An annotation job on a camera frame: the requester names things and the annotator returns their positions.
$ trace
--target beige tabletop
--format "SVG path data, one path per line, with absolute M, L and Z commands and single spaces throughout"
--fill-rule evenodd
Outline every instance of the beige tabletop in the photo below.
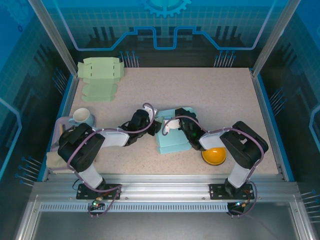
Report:
M 247 68 L 126 68 L 112 102 L 84 102 L 84 85 L 81 80 L 70 115 L 78 108 L 88 108 L 99 128 L 122 125 L 148 102 L 159 111 L 194 108 L 199 122 L 212 131 L 241 120 L 270 147 Z M 94 163 L 102 174 L 229 174 L 234 164 L 229 153 L 220 166 L 208 165 L 194 149 L 161 155 L 156 138 L 148 134 L 131 146 L 101 148 Z M 271 149 L 255 173 L 278 173 Z

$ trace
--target blue cup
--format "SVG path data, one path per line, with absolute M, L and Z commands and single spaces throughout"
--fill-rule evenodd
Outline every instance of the blue cup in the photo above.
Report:
M 91 115 L 88 109 L 79 108 L 77 109 L 72 118 L 69 119 L 69 123 L 74 126 L 79 126 L 80 124 L 88 124 L 90 127 L 94 126 L 94 117 Z

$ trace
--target enclosure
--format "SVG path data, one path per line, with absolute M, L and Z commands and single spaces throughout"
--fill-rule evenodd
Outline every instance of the enclosure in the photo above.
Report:
M 319 11 L 317 0 L 0 0 L 0 238 L 318 239 Z M 108 100 L 84 97 L 78 63 L 95 57 L 124 65 Z M 243 121 L 266 140 L 247 217 L 210 196 L 229 152 L 211 166 L 146 134 L 99 151 L 97 171 L 123 187 L 90 219 L 72 171 L 49 170 L 59 120 L 87 108 L 97 128 L 117 128 L 145 102 L 192 108 L 208 130 Z

